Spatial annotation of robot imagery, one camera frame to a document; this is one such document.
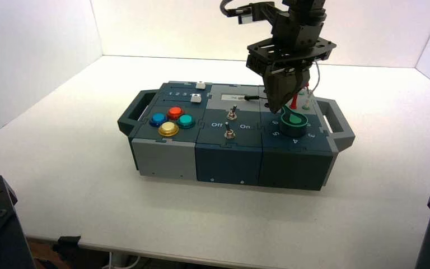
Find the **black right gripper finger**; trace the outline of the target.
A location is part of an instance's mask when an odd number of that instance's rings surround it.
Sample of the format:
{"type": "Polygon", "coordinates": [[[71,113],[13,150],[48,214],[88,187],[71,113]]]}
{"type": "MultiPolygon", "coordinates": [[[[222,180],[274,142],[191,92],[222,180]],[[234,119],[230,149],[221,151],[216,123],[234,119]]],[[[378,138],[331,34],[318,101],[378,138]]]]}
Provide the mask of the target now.
{"type": "Polygon", "coordinates": [[[295,68],[295,85],[293,96],[296,96],[310,80],[310,67],[296,67],[295,68]]]}
{"type": "Polygon", "coordinates": [[[297,91],[297,77],[295,72],[282,71],[265,74],[265,90],[269,110],[274,114],[285,105],[297,91]]]}

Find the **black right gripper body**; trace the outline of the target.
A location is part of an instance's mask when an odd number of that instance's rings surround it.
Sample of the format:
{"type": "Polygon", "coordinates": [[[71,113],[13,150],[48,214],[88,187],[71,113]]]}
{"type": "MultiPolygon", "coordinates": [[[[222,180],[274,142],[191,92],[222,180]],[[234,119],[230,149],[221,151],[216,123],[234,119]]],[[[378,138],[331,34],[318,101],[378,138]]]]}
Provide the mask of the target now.
{"type": "Polygon", "coordinates": [[[320,37],[325,19],[325,11],[278,11],[272,18],[272,37],[247,47],[246,66],[263,76],[327,60],[336,44],[320,37]]]}

